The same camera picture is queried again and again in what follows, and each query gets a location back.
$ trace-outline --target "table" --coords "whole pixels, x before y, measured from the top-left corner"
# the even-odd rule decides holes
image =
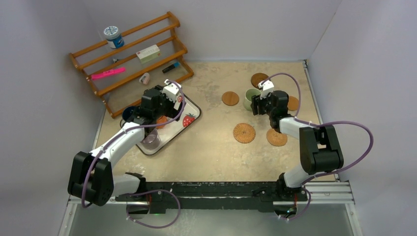
[[[184,93],[202,110],[202,116],[178,137],[154,156],[145,156],[133,147],[115,166],[114,174],[134,172],[143,174],[148,181],[275,181],[282,172],[299,163],[298,140],[288,137],[283,147],[268,143],[266,133],[270,129],[267,115],[253,116],[243,107],[244,93],[253,88],[251,76],[262,72],[272,75],[286,72],[293,75],[301,87],[300,119],[319,122],[303,62],[191,62],[193,78],[182,84]],[[154,76],[159,81],[181,70]],[[291,78],[280,75],[272,79],[275,90],[283,90],[298,97],[297,87]],[[137,83],[122,93],[113,93],[110,101],[123,101],[124,96],[142,95],[143,85]],[[222,103],[221,96],[234,91],[239,97],[235,106]],[[97,145],[101,145],[119,130],[121,118],[104,115]],[[233,128],[238,123],[249,123],[256,130],[255,140],[249,144],[238,143]],[[334,180],[333,176],[323,180]]]

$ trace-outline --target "green cup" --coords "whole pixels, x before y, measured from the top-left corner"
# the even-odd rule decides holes
[[[243,101],[243,106],[248,111],[252,111],[250,104],[252,104],[252,96],[254,95],[261,95],[261,91],[257,88],[250,88],[245,92],[245,100]]]

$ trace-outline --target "wooden shelf frame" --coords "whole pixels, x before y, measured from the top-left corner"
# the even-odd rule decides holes
[[[180,83],[180,82],[184,81],[185,79],[188,79],[188,78],[190,78],[190,77],[192,77],[194,75],[193,70],[185,62],[185,60],[183,58],[183,55],[186,54],[188,52],[188,50],[187,50],[186,46],[180,41],[180,39],[177,36],[177,33],[175,32],[175,28],[180,27],[179,20],[170,11],[167,12],[167,14],[165,14],[163,16],[160,16],[160,17],[155,18],[155,19],[153,19],[151,21],[148,21],[146,23],[143,23],[141,25],[138,25],[136,27],[133,27],[133,28],[131,28],[131,29],[129,29],[129,30],[121,33],[121,35],[122,36],[127,36],[129,34],[132,34],[132,33],[136,32],[136,31],[139,31],[139,30],[141,30],[143,28],[146,28],[148,26],[151,26],[151,25],[153,25],[153,24],[155,24],[157,22],[160,22],[162,20],[165,20],[165,19],[168,19],[169,20],[169,25],[167,27],[164,27],[164,28],[162,28],[160,30],[157,30],[157,31],[155,31],[155,32],[153,32],[151,34],[148,34],[147,36],[144,36],[142,38],[139,38],[139,39],[137,39],[137,40],[135,40],[135,41],[133,41],[131,43],[125,44],[125,45],[123,45],[120,48],[113,49],[112,51],[110,51],[110,52],[108,52],[108,53],[106,53],[104,55],[101,55],[101,56],[99,56],[99,57],[97,57],[95,59],[92,59],[92,60],[90,60],[90,61],[88,61],[88,62],[86,62],[84,64],[81,64],[80,65],[78,63],[78,61],[77,61],[77,57],[82,56],[82,55],[84,55],[84,54],[86,54],[88,52],[91,52],[93,50],[96,50],[96,49],[98,49],[100,47],[103,47],[103,46],[107,45],[107,41],[106,40],[103,40],[103,41],[101,41],[99,43],[96,43],[94,45],[91,45],[91,46],[89,46],[87,48],[84,48],[84,49],[78,51],[78,52],[70,53],[69,54],[69,57],[70,57],[72,63],[74,64],[74,67],[77,70],[79,70],[86,77],[86,80],[87,80],[88,84],[90,85],[93,93],[95,95],[97,95],[98,97],[101,98],[101,100],[103,101],[103,104],[106,106],[106,109],[109,112],[109,114],[110,114],[111,117],[115,118],[115,117],[119,116],[120,114],[122,114],[123,110],[126,107],[139,105],[141,103],[141,100],[139,99],[139,100],[133,102],[132,104],[129,104],[129,105],[125,106],[124,108],[122,108],[122,109],[120,109],[118,111],[112,111],[112,109],[110,108],[109,104],[104,99],[104,95],[106,95],[106,94],[110,93],[111,91],[113,91],[113,90],[115,90],[115,89],[117,89],[117,88],[119,88],[119,87],[121,87],[121,86],[123,86],[123,85],[125,85],[125,84],[127,84],[127,83],[129,83],[129,82],[131,82],[131,81],[133,81],[133,80],[135,80],[137,78],[139,78],[139,77],[141,77],[144,73],[150,72],[150,71],[152,71],[152,70],[154,70],[154,69],[156,69],[156,68],[158,68],[158,67],[160,67],[160,66],[162,66],[162,65],[164,65],[166,63],[169,63],[170,61],[176,59],[176,60],[178,60],[178,62],[180,62],[180,64],[188,72],[186,75],[184,75],[184,76],[176,79],[176,82]],[[119,52],[122,52],[122,51],[124,51],[124,50],[126,50],[128,48],[131,48],[131,47],[133,47],[133,46],[135,46],[135,45],[137,45],[139,43],[142,43],[142,42],[144,42],[144,41],[146,41],[148,39],[151,39],[151,38],[153,38],[153,37],[155,37],[157,35],[160,35],[160,34],[162,34],[163,32],[166,32],[166,31],[170,31],[171,37],[166,38],[166,39],[158,42],[156,45],[158,47],[160,47],[160,46],[162,46],[162,45],[164,45],[166,43],[172,42],[173,43],[173,46],[174,46],[174,49],[175,49],[175,53],[174,54],[172,54],[172,55],[166,57],[165,59],[163,59],[161,61],[158,61],[158,62],[156,62],[156,63],[154,63],[154,64],[152,64],[152,65],[150,65],[150,66],[148,66],[148,67],[146,67],[146,68],[144,68],[144,69],[142,69],[142,70],[140,70],[140,71],[138,71],[138,72],[136,72],[136,73],[134,73],[132,75],[129,75],[126,78],[124,78],[124,79],[122,79],[120,81],[117,81],[114,84],[112,84],[110,86],[107,86],[104,89],[101,89],[101,90],[98,90],[97,89],[97,87],[94,85],[93,81],[91,80],[91,75],[92,74],[101,73],[101,72],[106,71],[106,70],[113,69],[116,66],[119,66],[119,65],[121,65],[123,63],[126,63],[127,61],[130,61],[132,59],[135,59],[135,58],[137,58],[136,54],[132,54],[132,55],[130,55],[130,56],[124,58],[124,59],[118,60],[116,63],[113,63],[113,64],[111,64],[109,66],[106,66],[106,67],[104,67],[104,68],[102,68],[100,70],[97,70],[97,71],[95,71],[95,72],[93,72],[91,74],[87,74],[85,72],[85,70],[84,70],[88,66],[94,65],[94,64],[96,64],[99,61],[102,61],[102,60],[104,60],[106,58],[109,58],[109,57],[111,57],[111,56],[113,56],[113,55],[115,55],[115,54],[117,54]]]

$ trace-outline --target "red strawberry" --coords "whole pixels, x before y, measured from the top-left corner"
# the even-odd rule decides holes
[[[195,116],[191,113],[188,113],[182,120],[182,125],[184,127],[189,126],[195,120]]]

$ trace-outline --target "metal frame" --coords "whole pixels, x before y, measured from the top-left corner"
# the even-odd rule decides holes
[[[323,123],[316,97],[314,94],[313,87],[311,86],[310,76],[308,74],[308,68],[306,61],[303,61],[304,72],[307,77],[307,81],[310,86],[311,94],[313,97],[314,105],[316,107],[317,115],[319,118],[320,123]],[[96,145],[100,126],[102,124],[103,118],[100,122],[98,127],[98,131],[94,140],[93,148]],[[360,224],[357,218],[357,213],[355,209],[355,201],[352,194],[352,190],[350,187],[349,182],[340,182],[340,178],[338,174],[335,174],[336,182],[324,182],[324,181],[313,181],[309,182],[305,185],[306,189],[311,192],[311,204],[344,204],[346,208],[346,214],[351,224],[352,232],[354,236],[363,236],[362,230],[360,228]],[[78,204],[81,203],[79,198],[70,196],[68,200],[67,209],[65,211],[65,216],[63,219],[63,223],[60,229],[59,236],[67,236],[71,230],[71,224],[74,219],[74,215],[76,212],[76,207]],[[294,202],[273,202],[275,206],[278,205],[291,205]],[[117,205],[147,205],[147,202],[138,201],[138,202],[119,202],[115,200],[115,197],[110,198],[107,204],[117,204]]]

